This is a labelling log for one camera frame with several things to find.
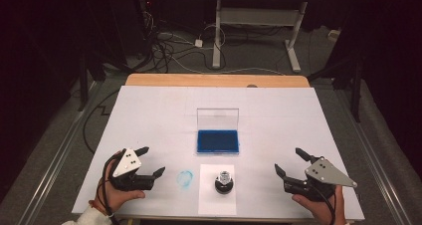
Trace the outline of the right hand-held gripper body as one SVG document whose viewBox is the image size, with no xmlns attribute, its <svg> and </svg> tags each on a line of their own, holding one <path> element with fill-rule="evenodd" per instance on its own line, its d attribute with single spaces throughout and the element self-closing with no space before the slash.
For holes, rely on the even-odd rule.
<svg viewBox="0 0 422 225">
<path fill-rule="evenodd" d="M 325 201 L 333 196 L 338 185 L 353 187 L 357 183 L 329 160 L 319 158 L 305 170 L 306 180 L 284 176 L 284 188 L 287 193 L 300 194 L 310 201 Z"/>
</svg>

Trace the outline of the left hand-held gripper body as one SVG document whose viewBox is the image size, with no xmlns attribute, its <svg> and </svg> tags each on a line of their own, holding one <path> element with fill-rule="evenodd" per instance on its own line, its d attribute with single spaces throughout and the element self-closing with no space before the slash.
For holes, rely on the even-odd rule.
<svg viewBox="0 0 422 225">
<path fill-rule="evenodd" d="M 125 148 L 111 157 L 115 162 L 109 171 L 108 180 L 115 189 L 121 191 L 152 189 L 155 177 L 136 173 L 141 167 L 139 158 L 140 156 L 136 156 L 132 148 Z"/>
</svg>

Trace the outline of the blue case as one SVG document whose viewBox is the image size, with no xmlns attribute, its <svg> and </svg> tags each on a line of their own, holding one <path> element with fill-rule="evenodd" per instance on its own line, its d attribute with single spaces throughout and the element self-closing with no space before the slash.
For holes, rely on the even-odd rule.
<svg viewBox="0 0 422 225">
<path fill-rule="evenodd" d="M 199 154 L 237 154 L 238 123 L 238 109 L 198 109 L 196 151 Z"/>
</svg>

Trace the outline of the person's left hand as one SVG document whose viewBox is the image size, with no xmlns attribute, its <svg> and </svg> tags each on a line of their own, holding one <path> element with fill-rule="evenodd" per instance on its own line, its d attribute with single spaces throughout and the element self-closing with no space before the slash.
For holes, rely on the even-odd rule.
<svg viewBox="0 0 422 225">
<path fill-rule="evenodd" d="M 102 205 L 109 213 L 117 211 L 127 201 L 145 197 L 145 193 L 141 190 L 120 191 L 112 186 L 108 181 L 108 175 L 114 162 L 115 159 L 109 159 L 105 163 L 107 168 L 99 180 L 94 199 L 98 205 Z"/>
</svg>

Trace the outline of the person's right hand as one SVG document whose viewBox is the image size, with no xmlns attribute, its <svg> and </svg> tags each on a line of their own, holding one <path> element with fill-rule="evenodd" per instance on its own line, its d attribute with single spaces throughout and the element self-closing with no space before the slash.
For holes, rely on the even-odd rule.
<svg viewBox="0 0 422 225">
<path fill-rule="evenodd" d="M 328 199 L 330 206 L 325 202 L 310 201 L 300 194 L 294 194 L 292 199 L 308 209 L 320 225 L 346 225 L 344 198 L 340 185 L 335 188 L 335 194 Z"/>
</svg>

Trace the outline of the white table cover board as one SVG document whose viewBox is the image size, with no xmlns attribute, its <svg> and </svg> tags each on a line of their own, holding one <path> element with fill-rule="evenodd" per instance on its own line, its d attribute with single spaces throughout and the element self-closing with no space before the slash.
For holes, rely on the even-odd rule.
<svg viewBox="0 0 422 225">
<path fill-rule="evenodd" d="M 238 109 L 240 151 L 236 155 L 196 152 L 197 110 Z M 136 87 L 120 89 L 103 137 L 74 205 L 83 212 L 93 198 L 105 162 L 124 147 L 148 146 L 140 173 L 164 167 L 145 198 L 129 201 L 119 215 L 140 218 L 307 221 L 309 211 L 286 193 L 275 164 L 304 178 L 308 163 L 299 147 L 344 164 L 317 94 L 312 88 Z M 198 214 L 200 166 L 233 164 L 237 214 Z"/>
</svg>

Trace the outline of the orange wrist band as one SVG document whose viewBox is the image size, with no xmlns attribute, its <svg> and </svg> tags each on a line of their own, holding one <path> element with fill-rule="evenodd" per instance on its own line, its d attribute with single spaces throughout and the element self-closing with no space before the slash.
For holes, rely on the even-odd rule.
<svg viewBox="0 0 422 225">
<path fill-rule="evenodd" d="M 106 209 L 102 205 L 98 205 L 95 200 L 90 200 L 89 204 L 92 208 L 97 209 L 98 212 L 100 212 L 106 217 L 110 217 L 110 215 L 113 215 L 112 213 L 107 212 Z"/>
</svg>

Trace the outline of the white paper sheet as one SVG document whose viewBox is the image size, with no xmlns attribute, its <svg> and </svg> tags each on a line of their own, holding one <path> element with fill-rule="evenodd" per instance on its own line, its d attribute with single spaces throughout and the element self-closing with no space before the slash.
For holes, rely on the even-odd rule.
<svg viewBox="0 0 422 225">
<path fill-rule="evenodd" d="M 218 193 L 214 186 L 214 181 L 221 171 L 228 171 L 234 180 L 234 187 L 228 194 Z M 202 164 L 200 166 L 198 214 L 210 216 L 235 216 L 237 214 L 233 164 Z"/>
</svg>

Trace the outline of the wooden table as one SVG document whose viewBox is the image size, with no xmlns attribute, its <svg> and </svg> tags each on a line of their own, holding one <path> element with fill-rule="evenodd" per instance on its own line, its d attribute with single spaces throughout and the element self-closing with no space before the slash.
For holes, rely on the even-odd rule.
<svg viewBox="0 0 422 225">
<path fill-rule="evenodd" d="M 226 88 L 308 88 L 303 76 L 268 75 L 193 75 L 193 74 L 131 74 L 127 86 L 163 87 L 226 87 Z"/>
</svg>

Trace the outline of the aluminium floor rail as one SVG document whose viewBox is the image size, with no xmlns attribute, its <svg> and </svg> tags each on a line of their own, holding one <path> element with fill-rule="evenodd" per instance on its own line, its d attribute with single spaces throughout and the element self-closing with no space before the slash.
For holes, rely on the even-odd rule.
<svg viewBox="0 0 422 225">
<path fill-rule="evenodd" d="M 382 167 L 375 150 L 372 148 L 372 144 L 361 126 L 361 123 L 355 120 L 349 109 L 349 102 L 346 93 L 343 91 L 336 91 L 335 93 L 345 111 L 345 114 L 351 120 L 353 128 L 359 137 L 359 146 L 362 150 L 363 157 L 371 170 L 374 181 L 378 186 L 378 190 L 382 194 L 383 200 L 388 206 L 395 223 L 397 225 L 411 225 L 410 218 L 403 207 L 403 203 L 399 199 L 391 179 L 387 176 L 386 170 Z"/>
<path fill-rule="evenodd" d="M 93 104 L 94 99 L 98 95 L 103 83 L 92 82 L 88 90 L 88 100 L 83 109 L 78 109 L 78 112 L 72 121 L 66 135 L 64 136 L 55 156 L 51 160 L 48 169 L 43 174 L 34 195 L 24 210 L 22 216 L 16 225 L 33 225 L 38 216 L 50 190 L 52 189 L 63 164 L 73 146 L 73 140 L 79 131 L 83 121 L 87 118 L 88 109 Z"/>
</svg>

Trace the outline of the white metal table frame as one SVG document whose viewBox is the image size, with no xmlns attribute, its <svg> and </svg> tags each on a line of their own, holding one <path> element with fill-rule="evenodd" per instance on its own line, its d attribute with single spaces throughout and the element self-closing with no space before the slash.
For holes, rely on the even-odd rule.
<svg viewBox="0 0 422 225">
<path fill-rule="evenodd" d="M 223 62 L 222 46 L 226 39 L 223 25 L 240 26 L 276 26 L 292 27 L 292 36 L 284 41 L 285 51 L 294 73 L 302 69 L 295 52 L 295 42 L 302 26 L 308 6 L 307 0 L 302 0 L 295 9 L 264 9 L 258 6 L 224 6 L 222 0 L 216 0 L 215 28 L 213 43 L 212 68 L 221 69 Z"/>
</svg>

